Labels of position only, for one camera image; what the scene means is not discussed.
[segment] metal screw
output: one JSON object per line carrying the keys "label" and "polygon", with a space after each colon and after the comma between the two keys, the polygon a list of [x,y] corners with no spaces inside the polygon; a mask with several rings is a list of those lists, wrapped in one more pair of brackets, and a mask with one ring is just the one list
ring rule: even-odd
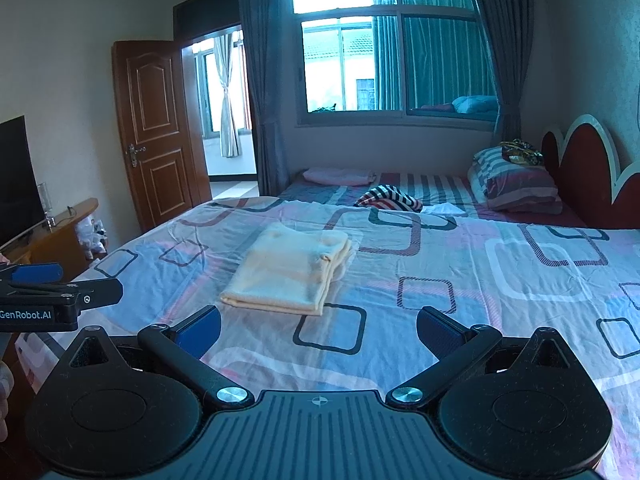
{"label": "metal screw", "polygon": [[227,404],[235,404],[245,400],[249,394],[244,388],[236,388],[235,386],[229,386],[227,388],[220,388],[216,393],[216,397],[222,402]]}
{"label": "metal screw", "polygon": [[391,396],[398,402],[403,404],[411,404],[418,402],[422,399],[422,392],[418,388],[412,386],[404,386],[402,388],[396,388],[391,393]]}

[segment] wooden door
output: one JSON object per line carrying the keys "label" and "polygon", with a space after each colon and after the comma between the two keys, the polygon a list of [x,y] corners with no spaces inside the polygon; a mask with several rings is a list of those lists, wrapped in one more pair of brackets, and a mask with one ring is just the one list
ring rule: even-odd
{"label": "wooden door", "polygon": [[171,41],[117,41],[112,55],[127,177],[147,232],[211,199],[195,62]]}

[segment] roof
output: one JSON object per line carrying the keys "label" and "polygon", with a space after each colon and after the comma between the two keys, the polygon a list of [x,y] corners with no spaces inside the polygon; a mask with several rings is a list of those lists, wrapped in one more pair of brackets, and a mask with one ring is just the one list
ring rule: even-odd
{"label": "roof", "polygon": [[[305,61],[339,57],[335,34],[312,32],[304,35]],[[352,28],[342,37],[344,56],[373,56],[373,34],[370,28]]]}

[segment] headboard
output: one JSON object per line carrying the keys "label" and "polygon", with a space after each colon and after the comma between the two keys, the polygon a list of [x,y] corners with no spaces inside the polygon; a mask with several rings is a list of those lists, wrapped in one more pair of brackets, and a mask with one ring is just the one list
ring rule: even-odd
{"label": "headboard", "polygon": [[640,161],[621,174],[613,139],[595,117],[579,117],[564,138],[550,128],[542,153],[560,197],[589,227],[640,229]]}

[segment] hand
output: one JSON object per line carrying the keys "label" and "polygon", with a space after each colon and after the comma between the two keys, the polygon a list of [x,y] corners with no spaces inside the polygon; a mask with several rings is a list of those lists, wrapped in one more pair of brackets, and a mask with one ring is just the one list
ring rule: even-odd
{"label": "hand", "polygon": [[9,405],[6,400],[14,387],[14,376],[11,374],[9,367],[0,361],[0,442],[4,442],[7,438],[6,423],[4,418],[9,411]]}

